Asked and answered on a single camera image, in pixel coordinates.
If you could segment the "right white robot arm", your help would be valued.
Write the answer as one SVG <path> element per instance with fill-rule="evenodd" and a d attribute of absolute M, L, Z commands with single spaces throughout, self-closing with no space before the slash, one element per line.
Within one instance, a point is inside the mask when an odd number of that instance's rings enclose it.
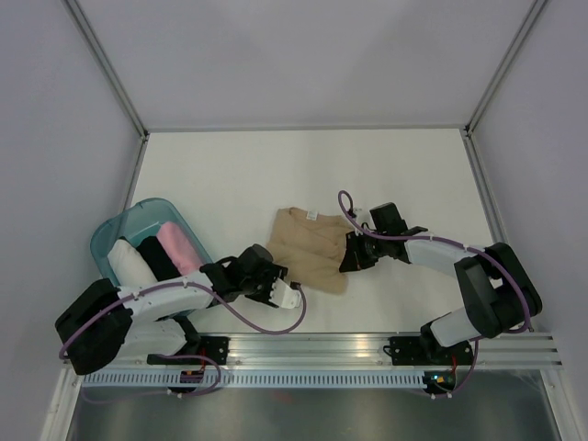
<path fill-rule="evenodd" d="M 419 350 L 425 360 L 439 363 L 456 345 L 523 332 L 542 312 L 542 300 L 510 245 L 494 243 L 479 249 L 421 226 L 410 228 L 393 203 L 369 214 L 372 230 L 356 222 L 353 209 L 345 211 L 355 229 L 345 236 L 340 272 L 366 270 L 389 257 L 426 266 L 458 283 L 463 306 L 421 327 Z"/>

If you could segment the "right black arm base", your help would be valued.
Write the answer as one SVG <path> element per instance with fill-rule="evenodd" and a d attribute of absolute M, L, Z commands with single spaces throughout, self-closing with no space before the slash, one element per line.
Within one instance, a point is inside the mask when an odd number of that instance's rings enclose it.
<path fill-rule="evenodd" d="M 392 336 L 382 350 L 396 367 L 452 368 L 470 366 L 473 362 L 473 349 L 468 342 L 443 347 L 418 336 Z"/>

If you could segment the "beige t shirt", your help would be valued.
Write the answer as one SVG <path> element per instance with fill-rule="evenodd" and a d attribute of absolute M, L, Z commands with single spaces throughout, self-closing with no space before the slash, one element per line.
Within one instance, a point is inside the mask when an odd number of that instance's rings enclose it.
<path fill-rule="evenodd" d="M 345 237 L 352 231 L 341 216 L 295 207 L 279 209 L 266 249 L 288 270 L 287 278 L 329 294 L 343 294 L 347 276 L 339 271 Z"/>

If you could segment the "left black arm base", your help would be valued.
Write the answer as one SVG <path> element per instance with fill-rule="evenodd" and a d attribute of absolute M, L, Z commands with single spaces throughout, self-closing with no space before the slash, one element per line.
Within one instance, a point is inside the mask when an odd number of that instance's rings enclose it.
<path fill-rule="evenodd" d="M 204 335 L 198 343 L 187 343 L 171 356 L 149 354 L 147 364 L 150 366 L 198 366 L 205 367 L 216 363 L 225 366 L 229 354 L 231 339 L 226 336 Z"/>

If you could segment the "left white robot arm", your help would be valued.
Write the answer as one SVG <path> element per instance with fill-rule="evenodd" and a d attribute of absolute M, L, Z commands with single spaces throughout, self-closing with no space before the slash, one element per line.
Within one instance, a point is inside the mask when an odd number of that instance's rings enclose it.
<path fill-rule="evenodd" d="M 209 263 L 187 276 L 145 287 L 93 282 L 57 319 L 59 357 L 79 375 L 115 360 L 143 358 L 150 365 L 189 364 L 202 355 L 202 337 L 188 319 L 241 296 L 277 307 L 276 289 L 288 270 L 261 245 Z"/>

